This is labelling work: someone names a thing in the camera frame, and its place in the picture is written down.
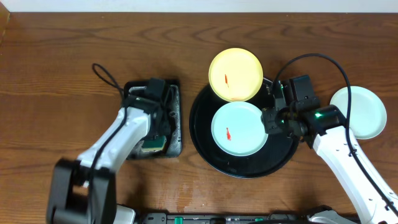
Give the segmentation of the yellow plate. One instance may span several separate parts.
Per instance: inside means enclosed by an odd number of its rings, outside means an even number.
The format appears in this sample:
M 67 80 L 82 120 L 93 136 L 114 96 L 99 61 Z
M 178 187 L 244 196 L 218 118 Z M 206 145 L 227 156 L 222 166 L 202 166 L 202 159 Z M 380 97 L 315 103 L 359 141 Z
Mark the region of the yellow plate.
M 228 102 L 251 99 L 260 90 L 263 78 L 259 59 L 241 48 L 220 52 L 212 60 L 208 71 L 212 90 Z

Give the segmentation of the round black tray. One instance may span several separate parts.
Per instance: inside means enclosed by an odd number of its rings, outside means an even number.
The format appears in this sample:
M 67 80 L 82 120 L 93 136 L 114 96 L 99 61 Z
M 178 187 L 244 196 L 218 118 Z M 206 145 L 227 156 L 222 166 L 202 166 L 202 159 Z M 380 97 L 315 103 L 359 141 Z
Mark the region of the round black tray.
M 199 155 L 216 170 L 238 178 L 257 178 L 281 169 L 295 154 L 299 141 L 284 134 L 273 134 L 264 146 L 250 156 L 237 157 L 224 152 L 211 135 L 211 120 L 226 104 L 205 86 L 192 104 L 189 119 L 190 136 Z

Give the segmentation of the green and yellow sponge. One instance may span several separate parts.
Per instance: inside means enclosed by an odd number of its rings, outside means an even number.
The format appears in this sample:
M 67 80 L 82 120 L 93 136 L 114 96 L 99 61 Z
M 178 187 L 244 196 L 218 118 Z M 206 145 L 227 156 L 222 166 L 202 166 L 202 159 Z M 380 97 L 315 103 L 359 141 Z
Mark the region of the green and yellow sponge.
M 142 152 L 158 152 L 163 151 L 167 138 L 165 136 L 156 136 L 154 139 L 144 140 L 141 151 Z

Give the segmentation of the light green plate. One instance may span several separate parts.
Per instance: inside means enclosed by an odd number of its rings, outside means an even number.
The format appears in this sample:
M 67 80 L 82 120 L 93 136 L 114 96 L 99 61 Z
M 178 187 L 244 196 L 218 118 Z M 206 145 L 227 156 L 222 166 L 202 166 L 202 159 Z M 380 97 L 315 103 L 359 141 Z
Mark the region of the light green plate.
M 351 86 L 350 134 L 356 139 L 371 139 L 382 133 L 386 123 L 381 99 L 366 88 Z
M 211 122 L 211 134 L 219 148 L 232 156 L 250 156 L 266 143 L 268 134 L 261 121 L 261 110 L 237 101 L 223 105 Z

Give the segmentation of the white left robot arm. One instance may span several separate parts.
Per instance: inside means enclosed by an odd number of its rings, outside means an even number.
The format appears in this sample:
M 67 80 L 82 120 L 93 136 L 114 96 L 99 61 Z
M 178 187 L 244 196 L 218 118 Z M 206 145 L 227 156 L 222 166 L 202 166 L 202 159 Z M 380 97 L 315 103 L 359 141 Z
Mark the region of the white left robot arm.
M 105 133 L 77 159 L 60 159 L 53 170 L 47 223 L 134 223 L 136 212 L 116 201 L 116 174 L 133 154 L 182 150 L 180 96 L 166 100 L 129 95 Z

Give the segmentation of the black rectangular soapy water tray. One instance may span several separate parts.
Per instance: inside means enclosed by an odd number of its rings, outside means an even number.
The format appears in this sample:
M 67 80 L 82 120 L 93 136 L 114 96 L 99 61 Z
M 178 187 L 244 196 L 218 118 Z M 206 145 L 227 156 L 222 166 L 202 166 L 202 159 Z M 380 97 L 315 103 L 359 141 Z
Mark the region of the black rectangular soapy water tray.
M 180 83 L 178 80 L 165 80 L 168 84 L 168 91 L 163 100 L 150 100 L 140 96 L 130 95 L 123 90 L 123 97 L 129 106 L 143 110 L 149 114 L 149 121 L 151 121 L 150 114 L 153 112 L 156 103 L 161 104 L 168 113 L 169 121 L 172 128 L 170 136 L 166 136 L 167 142 L 163 151 L 158 152 L 142 152 L 141 146 L 146 139 L 150 138 L 149 132 L 144 136 L 132 149 L 128 155 L 128 160 L 133 159 L 156 159 L 177 157 L 182 151 L 182 131 L 181 131 L 181 112 L 180 112 Z

